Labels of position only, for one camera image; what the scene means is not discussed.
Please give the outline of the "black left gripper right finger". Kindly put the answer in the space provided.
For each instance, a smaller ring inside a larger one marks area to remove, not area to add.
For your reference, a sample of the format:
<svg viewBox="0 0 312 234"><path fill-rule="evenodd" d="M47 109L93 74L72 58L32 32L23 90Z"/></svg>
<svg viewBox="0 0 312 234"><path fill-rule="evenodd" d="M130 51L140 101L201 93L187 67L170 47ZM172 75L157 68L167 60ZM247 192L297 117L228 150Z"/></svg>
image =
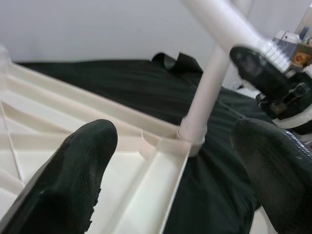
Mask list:
<svg viewBox="0 0 312 234"><path fill-rule="evenodd" d="M310 234L311 150L290 131L254 118L240 118L230 141L276 232Z"/></svg>

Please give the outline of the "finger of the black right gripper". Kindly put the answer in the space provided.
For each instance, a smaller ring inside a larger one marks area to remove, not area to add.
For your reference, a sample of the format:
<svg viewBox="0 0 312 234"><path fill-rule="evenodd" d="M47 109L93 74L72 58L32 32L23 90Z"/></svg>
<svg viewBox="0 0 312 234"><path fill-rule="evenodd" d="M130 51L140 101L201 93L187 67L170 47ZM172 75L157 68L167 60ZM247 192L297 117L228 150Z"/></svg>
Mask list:
<svg viewBox="0 0 312 234"><path fill-rule="evenodd" d="M285 74L289 60L280 51L268 56L253 48L235 46L230 50L230 58L240 77L265 96L280 98L296 86L296 82Z"/></svg>

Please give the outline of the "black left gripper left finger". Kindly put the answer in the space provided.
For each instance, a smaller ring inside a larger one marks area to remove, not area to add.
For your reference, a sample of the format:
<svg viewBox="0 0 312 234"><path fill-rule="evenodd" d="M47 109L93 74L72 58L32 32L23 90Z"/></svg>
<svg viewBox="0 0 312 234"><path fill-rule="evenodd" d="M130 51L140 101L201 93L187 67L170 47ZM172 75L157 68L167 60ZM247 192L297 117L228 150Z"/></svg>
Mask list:
<svg viewBox="0 0 312 234"><path fill-rule="evenodd" d="M87 232L117 142L117 129L106 119L89 122L70 134L3 216L1 233Z"/></svg>

